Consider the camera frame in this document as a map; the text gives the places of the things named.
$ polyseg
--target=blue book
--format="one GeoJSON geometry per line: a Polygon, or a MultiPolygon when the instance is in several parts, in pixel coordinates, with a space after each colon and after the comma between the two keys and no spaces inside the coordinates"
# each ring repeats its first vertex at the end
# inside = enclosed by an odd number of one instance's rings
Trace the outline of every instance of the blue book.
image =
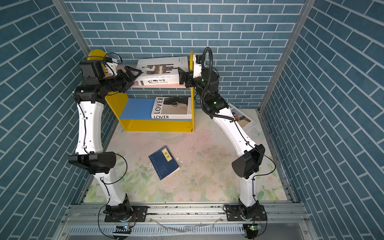
{"type": "Polygon", "coordinates": [[[169,152],[167,146],[160,148],[157,152],[154,152],[149,156],[152,165],[154,166],[160,180],[169,176],[171,173],[180,169],[176,160],[169,152]]]}

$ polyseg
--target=black mounting plate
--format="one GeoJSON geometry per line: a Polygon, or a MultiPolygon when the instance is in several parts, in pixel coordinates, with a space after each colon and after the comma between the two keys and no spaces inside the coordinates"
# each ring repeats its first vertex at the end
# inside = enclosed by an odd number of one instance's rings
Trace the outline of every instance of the black mounting plate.
{"type": "MultiPolygon", "coordinates": [[[[145,218],[147,217],[147,206],[131,206],[133,212],[136,214],[136,222],[145,222],[145,218]]],[[[118,218],[111,217],[109,215],[105,216],[104,222],[119,222],[118,218]]]]}
{"type": "MultiPolygon", "coordinates": [[[[230,212],[227,212],[227,221],[228,222],[237,222],[237,221],[245,221],[239,211],[239,205],[231,205],[231,209],[224,206],[225,210],[228,210],[230,212]]],[[[260,217],[260,221],[266,221],[267,216],[263,205],[259,205],[258,209],[255,212],[255,215],[258,215],[260,217]]],[[[256,217],[253,217],[250,221],[258,221],[259,219],[256,217]]]]}

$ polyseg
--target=yellow bottom panel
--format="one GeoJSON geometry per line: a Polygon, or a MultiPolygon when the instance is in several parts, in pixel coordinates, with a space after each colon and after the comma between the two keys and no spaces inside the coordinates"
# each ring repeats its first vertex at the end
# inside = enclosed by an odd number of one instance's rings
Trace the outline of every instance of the yellow bottom panel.
{"type": "Polygon", "coordinates": [[[138,132],[192,132],[192,121],[120,120],[126,131],[138,132]]]}

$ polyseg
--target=floral tabletop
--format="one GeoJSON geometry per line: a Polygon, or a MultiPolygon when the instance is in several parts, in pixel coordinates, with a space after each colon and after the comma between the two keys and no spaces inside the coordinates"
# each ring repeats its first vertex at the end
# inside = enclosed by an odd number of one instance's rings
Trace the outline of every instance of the floral tabletop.
{"type": "MultiPolygon", "coordinates": [[[[271,157],[255,110],[245,110],[256,123],[246,132],[257,144],[263,144],[271,157]]],[[[119,182],[130,202],[221,202],[237,201],[240,178],[231,163],[237,155],[221,128],[200,109],[195,113],[195,132],[126,132],[118,124],[107,151],[124,156],[128,170],[119,182]],[[180,170],[160,181],[149,155],[167,146],[176,158],[180,170]]],[[[273,170],[273,163],[263,158],[258,174],[273,170]]],[[[126,169],[124,160],[117,156],[118,177],[126,169]]],[[[255,181],[259,200],[286,200],[277,171],[258,176],[255,181]]],[[[96,179],[85,197],[85,202],[106,202],[96,179]]]]}

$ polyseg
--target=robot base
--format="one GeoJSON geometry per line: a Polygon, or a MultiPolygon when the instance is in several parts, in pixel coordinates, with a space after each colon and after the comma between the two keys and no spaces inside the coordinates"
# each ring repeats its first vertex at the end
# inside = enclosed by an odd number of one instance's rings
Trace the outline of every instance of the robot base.
{"type": "Polygon", "coordinates": [[[259,204],[257,201],[250,207],[246,207],[239,199],[239,206],[232,205],[232,211],[227,213],[227,221],[236,222],[236,221],[251,221],[251,220],[259,220],[266,221],[267,216],[264,209],[264,206],[259,204]]]}
{"type": "Polygon", "coordinates": [[[104,222],[144,222],[147,216],[147,206],[131,206],[127,194],[122,204],[117,206],[107,205],[103,213],[106,214],[104,222]]]}

